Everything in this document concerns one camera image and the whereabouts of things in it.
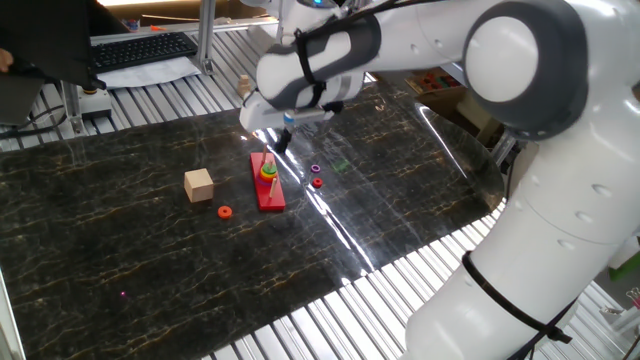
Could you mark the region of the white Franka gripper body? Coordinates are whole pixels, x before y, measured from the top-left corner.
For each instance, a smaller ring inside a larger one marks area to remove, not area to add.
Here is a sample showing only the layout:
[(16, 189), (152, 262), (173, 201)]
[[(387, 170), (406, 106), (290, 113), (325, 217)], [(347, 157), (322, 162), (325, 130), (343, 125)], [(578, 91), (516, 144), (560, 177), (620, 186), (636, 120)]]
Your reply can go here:
[(260, 93), (247, 93), (244, 96), (239, 115), (240, 124), (248, 132), (267, 128), (291, 130), (295, 126), (320, 119), (320, 109), (277, 110)]

